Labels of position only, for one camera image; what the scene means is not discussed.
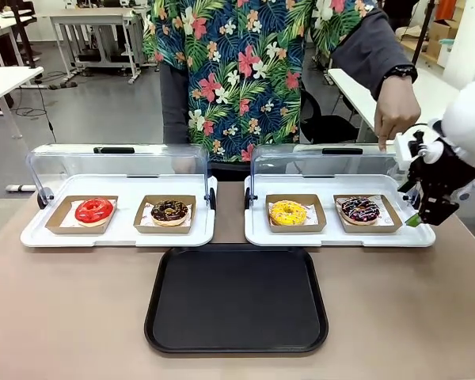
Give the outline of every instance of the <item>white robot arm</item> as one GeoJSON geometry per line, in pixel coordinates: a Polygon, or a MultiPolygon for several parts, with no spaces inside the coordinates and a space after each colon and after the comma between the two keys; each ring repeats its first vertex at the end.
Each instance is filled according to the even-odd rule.
{"type": "Polygon", "coordinates": [[[437,139],[427,140],[418,130],[413,137],[398,135],[394,142],[399,166],[408,170],[399,191],[417,184],[422,188],[419,214],[407,221],[410,226],[439,225],[459,209],[453,195],[475,188],[475,82],[459,93],[432,127],[437,139]]]}

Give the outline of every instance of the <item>brown table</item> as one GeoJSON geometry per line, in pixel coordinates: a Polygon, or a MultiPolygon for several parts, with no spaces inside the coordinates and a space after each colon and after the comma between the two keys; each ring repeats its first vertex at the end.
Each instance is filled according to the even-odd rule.
{"type": "MultiPolygon", "coordinates": [[[[245,241],[242,197],[219,185],[213,242],[245,241]]],[[[36,209],[0,232],[0,380],[475,378],[475,239],[455,217],[430,249],[312,249],[329,318],[312,355],[173,359],[143,334],[164,249],[26,249],[36,209]]]]}

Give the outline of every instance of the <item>donut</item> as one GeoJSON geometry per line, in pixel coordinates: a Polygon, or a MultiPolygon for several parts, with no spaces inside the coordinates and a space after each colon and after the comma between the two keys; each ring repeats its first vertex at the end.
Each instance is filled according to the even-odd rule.
{"type": "Polygon", "coordinates": [[[306,221],[306,209],[300,203],[281,200],[272,205],[271,220],[277,226],[301,226],[306,221]]]}
{"type": "Polygon", "coordinates": [[[380,210],[368,198],[355,197],[341,204],[341,215],[351,224],[370,226],[377,221],[380,210]]]}
{"type": "Polygon", "coordinates": [[[95,227],[105,223],[114,206],[104,198],[85,200],[76,208],[75,218],[84,227],[95,227]]]}
{"type": "Polygon", "coordinates": [[[188,207],[177,200],[165,200],[153,206],[151,217],[162,227],[179,226],[188,217],[188,207]]]}

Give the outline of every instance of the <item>hawaiian shirt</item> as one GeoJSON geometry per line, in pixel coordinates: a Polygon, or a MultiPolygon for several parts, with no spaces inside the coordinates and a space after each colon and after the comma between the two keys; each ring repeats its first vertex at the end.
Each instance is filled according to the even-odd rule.
{"type": "Polygon", "coordinates": [[[325,55],[375,0],[154,0],[145,52],[188,71],[188,133],[213,162],[295,143],[306,31],[325,55]]]}

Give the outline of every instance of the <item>white pillar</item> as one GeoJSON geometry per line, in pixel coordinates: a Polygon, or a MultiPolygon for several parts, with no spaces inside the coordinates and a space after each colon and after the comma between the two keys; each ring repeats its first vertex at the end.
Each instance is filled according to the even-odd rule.
{"type": "Polygon", "coordinates": [[[443,79],[458,89],[475,81],[475,0],[466,1],[443,79]]]}

